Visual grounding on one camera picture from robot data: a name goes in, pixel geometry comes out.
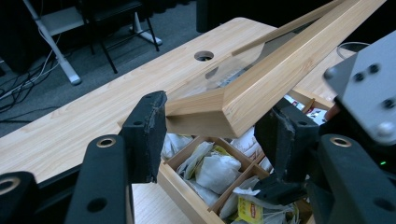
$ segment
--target black cable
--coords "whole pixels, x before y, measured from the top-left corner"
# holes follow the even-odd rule
[[[12,102],[11,103],[9,103],[9,104],[7,104],[7,105],[3,105],[3,106],[0,106],[0,113],[2,113],[2,112],[5,112],[5,111],[8,111],[9,109],[11,109],[14,105],[17,105],[17,104],[19,104],[19,103],[21,103],[23,100],[25,100],[26,99],[26,97],[29,95],[29,93],[31,92],[31,90],[35,87],[35,85],[38,85],[38,84],[40,84],[41,82],[43,82],[45,79],[47,79],[47,77],[50,75],[50,73],[52,72],[52,68],[53,68],[53,64],[54,64],[54,60],[52,60],[51,61],[51,66],[50,66],[50,69],[49,69],[49,71],[47,72],[47,74],[45,75],[45,77],[44,78],[42,78],[40,81],[38,81],[37,83],[34,83],[33,81],[32,81],[32,78],[37,74],[37,73],[39,73],[41,70],[42,70],[42,67],[41,67],[41,69],[38,69],[37,71],[35,71],[33,74],[31,74],[30,72],[28,72],[28,77],[20,84],[21,85],[21,88],[17,91],[17,92],[12,92],[11,94],[10,94],[10,96],[12,97]]]

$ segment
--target wooden tabletop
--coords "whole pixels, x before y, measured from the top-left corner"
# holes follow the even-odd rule
[[[236,18],[2,137],[0,174],[29,171],[41,182],[80,164],[91,140],[118,133],[120,124],[143,95],[153,91],[172,95],[200,70],[274,29]],[[207,62],[195,60],[194,54],[202,50],[213,52],[214,58]],[[340,61],[332,52],[298,87],[331,101],[334,95],[321,76]],[[138,185],[134,190],[137,223],[189,223],[158,185]]]

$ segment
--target bamboo wood surface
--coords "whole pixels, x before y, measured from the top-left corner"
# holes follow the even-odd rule
[[[166,91],[172,96],[177,89],[200,76],[202,71],[208,71],[221,59],[227,58],[233,50],[274,29],[255,21],[234,19],[0,138],[0,174],[28,171],[35,175],[37,182],[41,182],[80,164],[91,140],[104,134],[118,133],[120,123],[143,95]],[[208,62],[196,61],[194,54],[201,50],[214,52],[215,58]],[[341,59],[335,53],[330,54],[322,67],[310,75],[321,77],[324,69],[335,65],[337,60]],[[316,86],[329,91],[321,79],[314,85],[302,85],[306,91],[312,91]],[[161,166],[160,184],[166,185],[167,177],[167,169]],[[182,190],[170,187],[175,188],[174,193]],[[134,201],[136,220],[141,220],[140,223],[155,223],[152,220],[159,219],[161,223],[189,222],[158,185],[139,185],[134,191]],[[161,204],[161,211],[153,211],[148,202]]]
[[[224,88],[167,104],[172,133],[238,137],[385,0],[345,0]]]

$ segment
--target wooden box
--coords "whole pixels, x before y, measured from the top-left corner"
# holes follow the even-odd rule
[[[313,94],[304,96],[303,93],[293,90],[289,95],[294,99],[298,99],[303,104],[312,104],[315,108],[328,109],[330,102],[323,101],[319,97],[315,97],[313,101]],[[219,197],[216,203],[208,206],[205,202],[195,193],[193,189],[176,173],[177,167],[186,160],[195,148],[203,141],[214,142],[215,144],[224,147],[231,155],[241,161],[242,167],[240,172],[242,174],[235,180],[233,184]],[[257,175],[259,178],[265,178],[269,174],[264,171],[259,162],[264,158],[261,154],[256,160],[252,160],[245,156],[242,152],[238,151],[232,145],[222,138],[217,137],[202,137],[194,138],[184,149],[179,151],[174,157],[168,161],[163,161],[158,175],[159,184],[166,191],[166,193],[174,200],[183,213],[191,220],[192,223],[224,223],[219,218],[219,211],[225,204],[228,197],[233,192],[233,189],[238,187],[244,180]],[[306,201],[299,201],[297,205],[300,209],[300,218],[302,223],[307,223],[311,218],[312,212],[309,204]]]

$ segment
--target black chair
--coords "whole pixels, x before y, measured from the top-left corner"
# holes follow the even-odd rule
[[[99,41],[108,62],[113,68],[114,73],[118,73],[116,66],[114,65],[108,50],[133,38],[134,36],[140,35],[144,32],[150,31],[153,39],[155,49],[159,51],[158,44],[149,21],[149,12],[144,6],[144,3],[139,0],[78,0],[78,7],[81,11],[82,18],[84,20],[85,27],[90,34],[93,34],[96,40]],[[139,13],[139,17],[148,23],[147,30],[141,30],[138,33],[131,30],[131,35],[118,41],[111,46],[106,46],[104,38],[101,35],[100,28],[111,25],[117,21],[124,21],[126,18],[132,21],[134,25],[135,13]],[[92,35],[91,39],[91,51],[94,54],[92,48]]]

